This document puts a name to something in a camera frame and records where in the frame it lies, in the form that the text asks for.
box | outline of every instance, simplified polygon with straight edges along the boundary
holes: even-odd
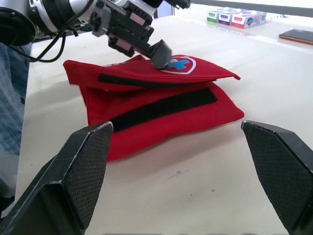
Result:
[[[230,25],[233,14],[239,14],[244,11],[247,11],[247,10],[230,8],[228,11],[223,11],[219,13],[218,23]]]
[[[219,20],[219,13],[220,12],[224,12],[224,11],[229,11],[231,8],[229,7],[223,7],[223,8],[220,8],[220,7],[216,7],[212,10],[209,10],[207,12],[207,17],[206,17],[206,20],[209,21],[209,22],[214,22],[214,23],[217,23],[218,20]]]
[[[265,24],[266,12],[246,11],[232,15],[231,25],[238,28],[250,28]]]

blue cross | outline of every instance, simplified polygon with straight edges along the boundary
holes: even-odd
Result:
[[[190,62],[188,60],[181,60],[181,61],[175,61],[170,63],[167,68],[170,69],[172,67],[176,68],[177,70],[183,70],[186,68],[185,64],[189,64]]]

red fabric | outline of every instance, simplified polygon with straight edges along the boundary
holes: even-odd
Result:
[[[173,59],[181,59],[184,57],[186,57],[188,60],[191,59],[196,62],[195,68],[190,74],[169,73],[175,71],[174,68],[171,70],[166,69],[168,72],[164,72],[163,70],[156,70],[151,64],[150,60],[145,60],[141,55],[138,55],[124,63],[105,67],[70,60],[64,63],[64,67],[67,71],[70,84],[79,85],[80,87],[84,86],[104,89],[106,91],[133,91],[142,89],[142,87],[99,83],[99,74],[110,74],[113,76],[121,76],[125,78],[137,79],[140,81],[168,83],[209,82],[226,77],[235,77],[236,79],[240,80],[238,75],[199,58],[192,56],[187,57],[185,55],[176,55],[173,56]]]
[[[213,82],[209,82],[229,76],[234,76],[237,79],[239,77],[207,61],[194,57],[192,59],[201,68],[196,66],[189,74],[172,74],[156,70],[152,67],[150,61],[141,56],[137,56],[123,64],[109,67],[74,61],[65,62],[64,66],[69,82],[80,86],[87,107],[89,125],[112,120],[144,105],[153,104],[158,100],[204,88],[209,88],[217,99],[211,104],[158,117],[113,132],[108,161],[125,158],[173,135],[206,130],[244,117],[244,113],[234,105],[226,93]],[[100,74],[171,84],[190,83],[191,81],[201,83],[174,87],[144,88],[99,82],[98,77]]]

blue jeans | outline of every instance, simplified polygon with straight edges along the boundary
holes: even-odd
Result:
[[[31,45],[20,47],[30,54]],[[0,196],[14,195],[29,63],[0,43]]]

medical cross logo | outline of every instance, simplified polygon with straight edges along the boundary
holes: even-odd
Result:
[[[196,61],[188,56],[174,56],[162,72],[190,74],[196,67]]]

